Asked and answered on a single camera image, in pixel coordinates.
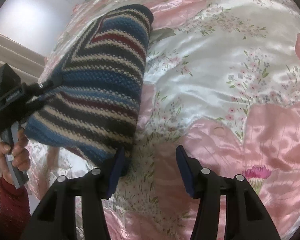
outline red sweater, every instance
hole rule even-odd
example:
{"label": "red sweater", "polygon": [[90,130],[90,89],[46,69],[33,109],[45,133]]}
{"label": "red sweater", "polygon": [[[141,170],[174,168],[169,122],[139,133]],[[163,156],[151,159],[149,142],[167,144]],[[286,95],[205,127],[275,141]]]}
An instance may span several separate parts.
{"label": "red sweater", "polygon": [[16,189],[0,178],[0,240],[19,240],[30,219],[25,187]]}

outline human hand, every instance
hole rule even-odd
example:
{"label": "human hand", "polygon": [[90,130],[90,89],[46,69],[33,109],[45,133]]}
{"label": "human hand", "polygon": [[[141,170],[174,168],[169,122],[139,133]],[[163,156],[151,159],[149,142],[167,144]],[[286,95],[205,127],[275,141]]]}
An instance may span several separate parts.
{"label": "human hand", "polygon": [[[14,160],[12,165],[17,167],[19,171],[27,171],[30,168],[30,159],[29,152],[25,149],[28,144],[28,138],[24,134],[24,129],[19,130],[18,132],[19,141],[15,144],[12,149],[12,155]],[[2,171],[2,177],[4,180],[12,185],[14,185],[9,168],[5,159],[5,154],[9,153],[11,146],[5,142],[0,143],[0,168]]]}

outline pillow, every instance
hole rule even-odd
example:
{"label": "pillow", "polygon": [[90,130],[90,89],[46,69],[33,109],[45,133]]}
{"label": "pillow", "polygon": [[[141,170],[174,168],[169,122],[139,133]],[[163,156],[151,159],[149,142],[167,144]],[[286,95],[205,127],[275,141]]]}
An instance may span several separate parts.
{"label": "pillow", "polygon": [[138,121],[151,11],[138,4],[92,22],[52,73],[62,85],[42,96],[26,135],[99,166],[124,147],[130,162]]}

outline bed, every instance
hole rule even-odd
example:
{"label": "bed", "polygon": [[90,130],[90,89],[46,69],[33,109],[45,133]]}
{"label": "bed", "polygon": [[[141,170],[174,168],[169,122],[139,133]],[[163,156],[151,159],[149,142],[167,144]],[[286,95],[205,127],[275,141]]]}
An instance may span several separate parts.
{"label": "bed", "polygon": [[[300,10],[293,0],[86,0],[39,82],[89,24],[123,5],[154,14],[130,171],[103,201],[111,239],[189,239],[198,200],[175,161],[182,144],[202,166],[243,174],[281,239],[300,226]],[[31,141],[29,188],[41,199],[60,175],[94,165]],[[83,239],[80,198],[76,225]],[[225,230],[221,200],[218,240]]]}

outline black handle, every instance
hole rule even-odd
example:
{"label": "black handle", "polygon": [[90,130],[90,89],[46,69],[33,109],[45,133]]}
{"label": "black handle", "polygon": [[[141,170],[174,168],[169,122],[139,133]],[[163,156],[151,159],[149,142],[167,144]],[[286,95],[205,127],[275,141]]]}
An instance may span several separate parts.
{"label": "black handle", "polygon": [[[11,149],[18,142],[19,126],[19,122],[15,122],[10,128],[4,130],[1,135],[1,140],[9,144],[11,146]],[[5,154],[5,158],[10,174],[12,176],[14,186],[18,189],[28,182],[28,175],[26,171],[19,171],[18,168],[12,165],[14,157],[11,153]]]}

